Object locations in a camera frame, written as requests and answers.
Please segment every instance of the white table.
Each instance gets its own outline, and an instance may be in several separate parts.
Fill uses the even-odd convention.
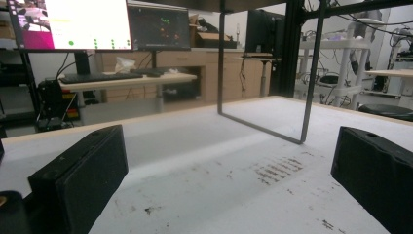
[[[304,103],[262,97],[226,107],[294,132]],[[210,106],[6,138],[0,190],[26,196],[28,176],[87,133],[114,124],[123,125],[130,171],[91,233],[388,233],[331,177],[338,131],[363,129],[413,150],[409,122],[315,104],[299,145]]]

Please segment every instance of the wooden desk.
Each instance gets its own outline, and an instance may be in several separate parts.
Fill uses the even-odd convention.
[[[144,85],[164,85],[171,83],[182,83],[189,82],[191,80],[197,79],[197,76],[183,73],[171,73],[164,74],[161,77],[151,78],[143,77],[137,79],[125,79],[125,80],[111,80],[111,81],[100,81],[100,82],[90,82],[90,83],[77,83],[77,84],[63,84],[61,82],[60,86],[64,90],[69,90],[71,92],[89,91],[89,90],[107,90],[107,89],[119,89],[125,87],[135,87]]]
[[[164,99],[162,85],[172,83],[190,82],[197,79],[197,76],[183,73],[164,74],[161,77],[150,78],[144,76],[137,79],[111,80],[90,83],[63,84],[60,86],[64,90],[76,92],[79,102],[79,111],[83,125],[113,121],[118,119],[138,117],[147,114],[161,113],[164,111]],[[113,103],[103,103],[98,105],[85,105],[83,91],[89,90],[111,90],[119,88],[132,88],[145,85],[156,85],[155,98],[119,101]]]

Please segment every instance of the cabinet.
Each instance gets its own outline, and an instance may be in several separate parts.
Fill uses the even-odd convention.
[[[258,98],[262,76],[262,62],[257,60],[244,61],[244,77],[241,76],[243,52],[228,50],[224,53],[224,100],[236,100],[241,98]],[[101,71],[114,71],[116,57],[134,59],[135,65],[142,64],[145,67],[149,62],[146,52],[134,53],[102,53],[96,54],[96,60]],[[218,52],[215,49],[193,49],[189,52],[160,52],[156,55],[158,67],[187,69],[198,76],[198,86],[201,100],[204,102],[216,102],[218,96]],[[266,76],[270,77],[271,68],[267,66]],[[269,79],[266,81],[266,93],[268,94]],[[123,90],[106,90],[102,93],[102,100],[106,102],[126,100],[131,98],[153,98],[156,89],[152,86],[142,88],[129,88]]]

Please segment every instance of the black object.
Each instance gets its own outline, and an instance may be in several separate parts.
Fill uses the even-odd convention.
[[[58,117],[52,117],[50,119],[41,119],[37,122],[37,132],[47,132],[53,130],[59,130],[62,128],[61,119]]]
[[[31,234],[24,202],[16,191],[0,192],[0,233]]]
[[[135,73],[115,73],[115,74],[104,74],[104,73],[92,73],[92,74],[65,74],[63,78],[59,80],[64,84],[77,84],[77,83],[89,83],[89,82],[99,82],[99,81],[110,81],[110,80],[127,80],[127,79],[137,79],[142,78],[142,75]]]
[[[128,17],[135,51],[191,50],[187,9],[129,4]]]
[[[385,83],[386,83],[387,79],[388,79],[387,76],[376,76],[374,78],[373,88],[371,90],[372,91],[384,92]]]
[[[246,22],[245,52],[282,56],[285,16],[264,10],[249,10]]]
[[[42,118],[62,118],[67,106],[63,105],[63,92],[58,81],[46,79],[39,83],[37,90],[42,104]]]
[[[364,104],[358,111],[413,122],[413,110],[386,104]]]
[[[0,137],[0,164],[1,161],[3,160],[4,157],[4,147],[3,147],[3,142],[1,141],[1,137]]]
[[[209,38],[208,36],[209,33],[198,33],[196,36],[196,46],[199,48],[218,48],[219,47],[219,35],[218,34],[214,34],[214,33],[210,33],[213,34],[214,36],[212,36],[212,38]],[[224,48],[226,49],[236,49],[237,48],[237,42],[235,41],[227,41],[224,40]]]
[[[96,130],[31,175],[27,197],[12,193],[0,233],[88,233],[127,173],[122,126]]]
[[[331,174],[388,231],[413,233],[412,152],[341,127]]]
[[[337,85],[338,76],[337,75],[325,75],[319,78],[319,81],[327,85]]]

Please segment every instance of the black metal post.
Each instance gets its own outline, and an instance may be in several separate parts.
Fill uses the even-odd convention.
[[[319,48],[321,44],[322,28],[324,26],[324,13],[327,7],[326,0],[319,0],[319,19],[317,21],[316,41],[313,50],[313,60],[310,71],[310,83],[307,92],[306,109],[304,112],[303,131],[301,132],[301,140],[304,142],[307,137],[307,131],[310,122],[311,105],[313,101],[314,85],[316,84],[317,65],[319,63]]]
[[[219,15],[219,49],[218,49],[218,114],[222,114],[224,85],[224,31],[225,31],[225,0],[221,0]]]
[[[270,95],[289,98],[294,96],[300,35],[303,24],[303,6],[304,0],[292,0],[286,4],[282,60],[273,64],[276,66],[276,71],[272,72]]]
[[[20,53],[20,57],[21,57],[21,61],[24,67],[26,68],[26,72],[27,72],[26,84],[30,92],[30,97],[31,97],[31,102],[33,104],[33,108],[34,108],[34,113],[37,116],[40,111],[40,100],[37,94],[37,86],[36,86],[36,81],[33,75],[33,69],[31,68],[30,58],[28,56],[28,53]]]

